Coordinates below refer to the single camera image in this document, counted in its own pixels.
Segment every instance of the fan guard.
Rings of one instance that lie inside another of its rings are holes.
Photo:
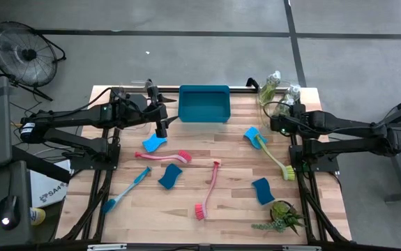
[[[18,22],[0,23],[0,70],[16,84],[45,86],[57,72],[54,43]]]

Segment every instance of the blue plastic bin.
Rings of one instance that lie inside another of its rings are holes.
[[[180,86],[179,118],[183,122],[227,122],[231,116],[228,86]]]

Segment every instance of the wooden tabletop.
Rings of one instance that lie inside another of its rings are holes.
[[[91,99],[108,86],[94,86]],[[108,101],[109,92],[96,104]],[[165,94],[178,100],[178,94]],[[261,206],[252,182],[266,178],[276,199],[289,201],[301,211],[298,183],[284,181],[280,168],[260,150],[251,147],[243,134],[254,126],[268,139],[268,148],[286,165],[289,164],[290,138],[264,127],[256,95],[231,94],[231,118],[227,123],[182,123],[169,126],[167,143],[154,154],[170,155],[186,150],[192,162],[152,161],[134,158],[134,152],[145,152],[142,141],[155,131],[154,123],[126,128],[121,131],[119,168],[114,172],[110,197],[125,190],[146,168],[152,172],[126,195],[105,219],[103,242],[122,243],[245,243],[245,244],[304,244],[304,229],[299,236],[292,230],[279,234],[252,229],[252,223],[269,222],[270,205]],[[301,102],[307,110],[321,109],[315,88],[301,89]],[[167,113],[176,116],[178,103],[168,103]],[[85,126],[83,137],[101,137],[102,130]],[[208,218],[198,221],[194,205],[206,196],[213,170],[213,161],[221,163],[215,188],[207,209]],[[183,170],[176,185],[166,190],[157,182],[170,163]],[[327,173],[316,173],[321,207],[341,234],[351,239],[340,187]],[[80,172],[68,186],[56,237],[68,233],[78,221],[89,201],[93,171]],[[91,234],[95,231],[98,211],[94,213]],[[317,221],[311,213],[312,227],[318,237]]]

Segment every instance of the concrete floor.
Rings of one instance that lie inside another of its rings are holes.
[[[291,5],[297,32],[401,33],[401,1],[291,0]],[[48,29],[288,31],[281,0],[0,0],[0,21],[4,20]],[[47,37],[65,49],[68,60],[41,89],[55,99],[41,109],[79,107],[87,103],[95,84],[146,78],[161,85],[243,86],[248,77],[263,82],[280,70],[285,79],[297,80],[289,38]],[[379,121],[401,102],[401,40],[298,43],[307,85],[319,89],[327,112]],[[13,102],[23,107],[35,103],[21,91]],[[16,108],[12,111],[15,121],[23,115]],[[384,203],[386,195],[400,191],[391,161],[370,153],[344,154],[338,161],[353,239],[401,248],[401,202]]]

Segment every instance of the pink dish brush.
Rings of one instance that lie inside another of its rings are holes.
[[[217,177],[217,170],[219,168],[219,165],[219,162],[214,161],[213,178],[211,179],[211,184],[209,185],[208,194],[206,195],[205,200],[202,204],[195,204],[195,217],[197,217],[198,220],[203,220],[204,218],[206,218],[206,202],[208,201],[209,195],[214,188],[215,178]]]
[[[169,156],[154,156],[146,153],[139,153],[135,152],[135,157],[141,157],[141,158],[146,158],[149,160],[171,160],[171,159],[176,159],[180,160],[181,162],[188,164],[192,160],[191,155],[187,151],[180,150],[179,154],[174,154],[174,155],[169,155]]]

